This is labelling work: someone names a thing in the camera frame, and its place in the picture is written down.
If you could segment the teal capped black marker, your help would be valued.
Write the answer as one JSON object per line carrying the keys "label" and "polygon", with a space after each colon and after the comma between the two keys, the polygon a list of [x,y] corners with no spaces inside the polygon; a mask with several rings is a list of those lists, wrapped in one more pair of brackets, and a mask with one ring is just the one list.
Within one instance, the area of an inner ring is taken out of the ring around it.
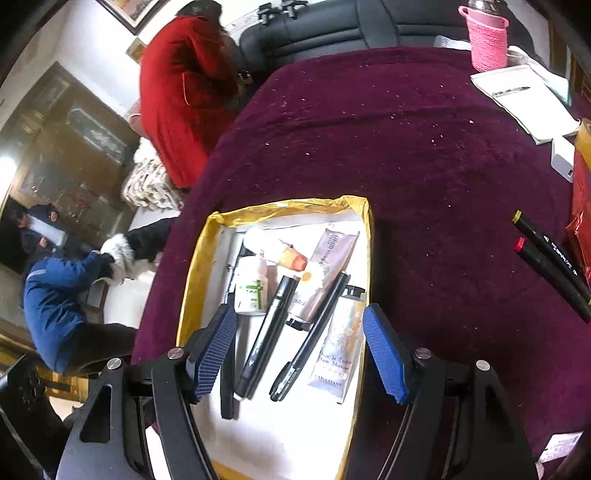
{"label": "teal capped black marker", "polygon": [[[226,290],[225,300],[228,305],[235,306],[235,277],[240,259],[253,256],[254,253],[242,244],[238,250],[235,262],[231,268],[228,289]],[[225,357],[221,368],[221,418],[232,420],[235,418],[235,339],[230,343],[228,354]]]}

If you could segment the red foil pouch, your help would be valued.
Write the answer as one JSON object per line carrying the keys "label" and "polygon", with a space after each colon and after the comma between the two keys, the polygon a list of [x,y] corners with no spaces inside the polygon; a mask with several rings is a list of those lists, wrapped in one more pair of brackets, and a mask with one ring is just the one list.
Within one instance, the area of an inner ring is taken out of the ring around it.
{"label": "red foil pouch", "polygon": [[566,227],[566,234],[576,262],[585,280],[590,283],[590,170],[583,155],[578,150],[575,150],[572,187],[571,221]]}

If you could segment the gold lined white box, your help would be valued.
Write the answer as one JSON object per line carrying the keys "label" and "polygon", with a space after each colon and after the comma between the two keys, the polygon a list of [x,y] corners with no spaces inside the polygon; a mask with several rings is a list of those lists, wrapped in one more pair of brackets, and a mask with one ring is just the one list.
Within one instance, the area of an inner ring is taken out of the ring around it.
{"label": "gold lined white box", "polygon": [[235,346],[193,408],[223,479],[341,479],[363,379],[370,298],[363,197],[212,213],[201,228],[176,340],[235,306]]}

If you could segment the yellow capped black marker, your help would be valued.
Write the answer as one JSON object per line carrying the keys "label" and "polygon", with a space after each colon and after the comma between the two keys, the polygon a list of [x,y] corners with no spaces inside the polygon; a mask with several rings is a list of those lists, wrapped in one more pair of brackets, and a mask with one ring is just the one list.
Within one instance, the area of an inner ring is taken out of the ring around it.
{"label": "yellow capped black marker", "polygon": [[523,234],[522,237],[529,240],[540,253],[549,259],[567,277],[590,306],[590,289],[587,281],[579,273],[564,250],[537,227],[521,210],[515,212],[512,223]]}

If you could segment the black leather sofa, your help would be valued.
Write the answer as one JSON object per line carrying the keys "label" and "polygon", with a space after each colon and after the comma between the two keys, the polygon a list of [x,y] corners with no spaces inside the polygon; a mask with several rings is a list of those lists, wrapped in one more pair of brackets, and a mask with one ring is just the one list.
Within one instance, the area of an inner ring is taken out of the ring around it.
{"label": "black leather sofa", "polygon": [[321,1],[279,11],[242,32],[238,45],[257,82],[287,64],[351,51],[432,47],[438,36],[466,40],[465,1]]}

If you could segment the black ballpoint pen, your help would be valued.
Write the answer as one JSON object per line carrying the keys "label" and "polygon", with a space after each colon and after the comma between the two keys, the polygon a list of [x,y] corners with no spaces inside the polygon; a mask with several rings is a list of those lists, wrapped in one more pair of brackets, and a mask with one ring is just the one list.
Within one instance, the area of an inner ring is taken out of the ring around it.
{"label": "black ballpoint pen", "polygon": [[346,287],[349,284],[349,278],[351,276],[346,272],[341,272],[332,282],[329,292],[325,295],[325,299],[322,300],[317,313],[315,314],[315,322],[312,324],[311,330],[308,331],[307,337],[301,344],[300,349],[295,353],[293,360],[288,362],[280,374],[277,375],[273,385],[270,388],[270,400],[273,402],[280,402],[286,398],[287,393],[290,392],[291,387],[297,381],[298,376],[301,375],[301,371],[304,370],[304,366],[307,364],[308,359],[311,357],[311,353],[315,350],[315,346],[318,344],[327,327],[329,320],[332,318],[332,314],[335,311],[335,306],[339,302],[339,297],[342,296]]}

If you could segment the white bottle orange cap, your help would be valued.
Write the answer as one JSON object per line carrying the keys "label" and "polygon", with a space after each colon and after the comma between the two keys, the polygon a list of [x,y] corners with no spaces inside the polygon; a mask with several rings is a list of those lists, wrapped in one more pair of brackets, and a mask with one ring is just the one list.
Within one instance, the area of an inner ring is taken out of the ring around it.
{"label": "white bottle orange cap", "polygon": [[256,228],[247,230],[243,236],[243,245],[265,259],[266,263],[273,263],[295,272],[301,272],[307,268],[308,258],[271,230]]}

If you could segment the purple velvet table cloth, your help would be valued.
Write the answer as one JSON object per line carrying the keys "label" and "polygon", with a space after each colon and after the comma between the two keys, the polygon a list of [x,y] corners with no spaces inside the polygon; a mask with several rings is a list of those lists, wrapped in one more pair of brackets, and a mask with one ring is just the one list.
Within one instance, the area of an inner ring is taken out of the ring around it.
{"label": "purple velvet table cloth", "polygon": [[488,361],[534,452],[590,424],[590,328],[514,252],[524,212],[554,240],[571,186],[471,83],[465,51],[373,49],[287,65],[222,136],[174,225],[132,359],[173,346],[187,272],[215,211],[365,197],[370,298],[444,360]]}

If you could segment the small white green bottle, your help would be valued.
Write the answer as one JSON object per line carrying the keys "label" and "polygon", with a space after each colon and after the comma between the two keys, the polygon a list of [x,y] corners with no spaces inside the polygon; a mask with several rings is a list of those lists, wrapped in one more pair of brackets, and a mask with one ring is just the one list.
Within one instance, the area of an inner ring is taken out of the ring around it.
{"label": "small white green bottle", "polygon": [[266,313],[266,261],[259,256],[245,256],[235,270],[235,311],[240,315]]}

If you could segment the person in blue jacket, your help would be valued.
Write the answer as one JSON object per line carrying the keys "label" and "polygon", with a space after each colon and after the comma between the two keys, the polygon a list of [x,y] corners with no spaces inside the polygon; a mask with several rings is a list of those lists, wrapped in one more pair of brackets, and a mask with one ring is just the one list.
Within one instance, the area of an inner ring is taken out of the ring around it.
{"label": "person in blue jacket", "polygon": [[44,364],[60,375],[95,373],[113,357],[131,355],[137,330],[88,320],[79,296],[100,281],[117,283],[163,252],[172,220],[117,234],[82,260],[47,257],[35,263],[23,289],[24,316]]}

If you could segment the red capped black marker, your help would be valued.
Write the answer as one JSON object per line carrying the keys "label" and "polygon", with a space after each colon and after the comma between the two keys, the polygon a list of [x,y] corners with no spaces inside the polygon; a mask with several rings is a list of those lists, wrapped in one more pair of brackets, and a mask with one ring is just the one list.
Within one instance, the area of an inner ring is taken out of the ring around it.
{"label": "red capped black marker", "polygon": [[584,300],[583,295],[549,259],[540,253],[525,237],[520,237],[517,240],[514,250],[520,258],[556,290],[585,323],[590,323],[590,306],[588,302]]}

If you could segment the pink hand cream tube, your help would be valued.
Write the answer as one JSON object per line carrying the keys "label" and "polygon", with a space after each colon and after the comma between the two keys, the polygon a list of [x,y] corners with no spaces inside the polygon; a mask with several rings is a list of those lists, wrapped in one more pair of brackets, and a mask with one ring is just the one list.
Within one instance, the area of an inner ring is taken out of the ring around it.
{"label": "pink hand cream tube", "polygon": [[287,313],[287,326],[308,331],[315,323],[315,312],[325,299],[332,282],[345,269],[359,234],[325,229],[308,265],[298,281]]}

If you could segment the pink knitted bottle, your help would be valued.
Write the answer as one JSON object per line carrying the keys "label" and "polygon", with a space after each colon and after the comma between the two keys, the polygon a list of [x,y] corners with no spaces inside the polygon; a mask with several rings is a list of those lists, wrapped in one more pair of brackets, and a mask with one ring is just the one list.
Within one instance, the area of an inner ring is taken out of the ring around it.
{"label": "pink knitted bottle", "polygon": [[478,72],[507,66],[509,21],[500,13],[495,1],[469,1],[458,8],[466,20],[471,58]]}

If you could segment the white L'Occitane cream tube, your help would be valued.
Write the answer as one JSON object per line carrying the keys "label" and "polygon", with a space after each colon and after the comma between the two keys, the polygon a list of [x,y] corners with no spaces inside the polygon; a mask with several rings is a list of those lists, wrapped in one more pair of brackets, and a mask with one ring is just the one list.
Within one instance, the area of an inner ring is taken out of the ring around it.
{"label": "white L'Occitane cream tube", "polygon": [[366,296],[365,289],[353,285],[348,285],[342,292],[308,383],[334,397],[338,404],[346,399],[356,367]]}

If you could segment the white capped black marker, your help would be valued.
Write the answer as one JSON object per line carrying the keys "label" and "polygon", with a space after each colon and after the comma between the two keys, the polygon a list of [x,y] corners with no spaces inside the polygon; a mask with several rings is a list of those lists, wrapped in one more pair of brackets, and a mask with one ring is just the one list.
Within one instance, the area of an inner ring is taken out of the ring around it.
{"label": "white capped black marker", "polygon": [[238,401],[252,399],[256,392],[266,366],[269,365],[270,357],[273,356],[280,334],[283,332],[283,326],[287,322],[288,308],[293,301],[298,281],[300,280],[297,277],[281,278],[240,372],[238,384],[235,386],[235,399]]}

